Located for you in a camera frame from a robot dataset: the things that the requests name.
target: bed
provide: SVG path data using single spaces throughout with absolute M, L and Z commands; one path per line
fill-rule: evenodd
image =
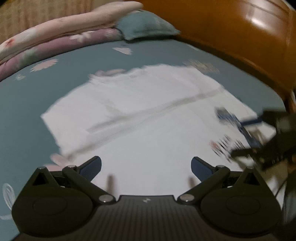
M 0 185 L 6 190 L 0 198 L 1 240 L 18 234 L 9 215 L 15 197 L 36 167 L 59 153 L 40 116 L 98 71 L 194 66 L 257 114 L 265 108 L 295 111 L 296 13 L 282 1 L 141 2 L 181 35 L 93 44 L 33 63 L 0 82 Z

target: wooden bed frame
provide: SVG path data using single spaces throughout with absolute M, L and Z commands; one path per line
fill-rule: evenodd
M 177 40 L 255 76 L 296 112 L 296 11 L 282 0 L 139 0 L 173 24 Z

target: teal pillow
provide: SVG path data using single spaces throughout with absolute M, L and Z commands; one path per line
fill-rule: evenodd
M 179 30 L 156 14 L 139 10 L 123 17 L 117 23 L 124 39 L 178 35 Z

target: metal screw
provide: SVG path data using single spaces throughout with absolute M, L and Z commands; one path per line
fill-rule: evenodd
M 194 196 L 191 194 L 183 194 L 180 196 L 180 199 L 185 202 L 191 202 L 194 200 Z
M 99 200 L 101 202 L 111 202 L 113 200 L 113 196 L 109 195 L 109 194 L 105 194 L 105 195 L 101 195 L 99 197 Z

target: teal bed sheet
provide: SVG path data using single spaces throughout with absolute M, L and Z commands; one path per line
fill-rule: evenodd
M 256 78 L 202 50 L 175 40 L 109 42 L 84 47 L 28 66 L 0 82 L 0 240 L 18 234 L 9 216 L 13 194 L 19 194 L 36 167 L 51 163 L 58 153 L 40 115 L 57 99 L 88 81 L 99 70 L 130 70 L 143 65 L 183 66 L 192 61 L 206 75 L 260 113 L 267 107 L 284 109 L 279 96 Z

